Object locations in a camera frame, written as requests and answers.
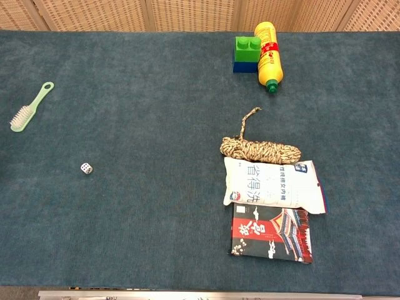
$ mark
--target yellow bottle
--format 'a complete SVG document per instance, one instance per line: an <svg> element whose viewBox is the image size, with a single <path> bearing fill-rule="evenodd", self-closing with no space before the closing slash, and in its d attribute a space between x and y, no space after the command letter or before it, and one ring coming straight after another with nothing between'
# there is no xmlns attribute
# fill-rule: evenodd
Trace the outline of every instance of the yellow bottle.
<svg viewBox="0 0 400 300"><path fill-rule="evenodd" d="M283 71L275 27L271 22L262 22L257 25L254 35L261 39L258 81L266 86L271 94L276 93L278 83L283 79Z"/></svg>

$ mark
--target toy building block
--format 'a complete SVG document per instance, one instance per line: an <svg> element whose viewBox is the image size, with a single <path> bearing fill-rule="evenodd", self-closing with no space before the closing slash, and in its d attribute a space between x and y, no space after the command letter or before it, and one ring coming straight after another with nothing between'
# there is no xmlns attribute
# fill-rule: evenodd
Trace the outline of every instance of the toy building block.
<svg viewBox="0 0 400 300"><path fill-rule="evenodd" d="M261 54L261 40L257 36L235 37L235 62L258 63Z"/></svg>
<svg viewBox="0 0 400 300"><path fill-rule="evenodd" d="M258 62L234 61L233 73L257 73Z"/></svg>

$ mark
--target camouflage rope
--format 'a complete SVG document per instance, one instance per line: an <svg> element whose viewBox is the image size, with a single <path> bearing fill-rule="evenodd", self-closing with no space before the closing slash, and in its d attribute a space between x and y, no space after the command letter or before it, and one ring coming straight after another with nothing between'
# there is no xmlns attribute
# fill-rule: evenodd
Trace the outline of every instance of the camouflage rope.
<svg viewBox="0 0 400 300"><path fill-rule="evenodd" d="M246 120L249 116L261 110L255 107L242 119L242 129L239 137L224 137L219 150L230 158L245 159L247 161L261 161L270 164L293 164L300 160L301 152L298 148L276 142L256 142L243 139Z"/></svg>

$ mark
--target red and black book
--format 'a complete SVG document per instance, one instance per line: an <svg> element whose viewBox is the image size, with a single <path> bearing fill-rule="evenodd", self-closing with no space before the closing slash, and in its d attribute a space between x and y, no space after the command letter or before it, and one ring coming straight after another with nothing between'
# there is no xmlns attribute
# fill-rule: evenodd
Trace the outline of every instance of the red and black book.
<svg viewBox="0 0 400 300"><path fill-rule="evenodd" d="M235 203L231 253L311 263L307 211Z"/></svg>

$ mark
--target white die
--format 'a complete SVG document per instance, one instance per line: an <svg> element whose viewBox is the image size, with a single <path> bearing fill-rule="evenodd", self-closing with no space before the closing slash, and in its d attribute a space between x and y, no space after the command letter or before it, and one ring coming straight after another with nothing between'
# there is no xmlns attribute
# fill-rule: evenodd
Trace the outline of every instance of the white die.
<svg viewBox="0 0 400 300"><path fill-rule="evenodd" d="M81 170L83 171L83 173L86 174L90 174L93 171L93 168L90 164L88 164L87 162L85 162L82 166L81 166Z"/></svg>

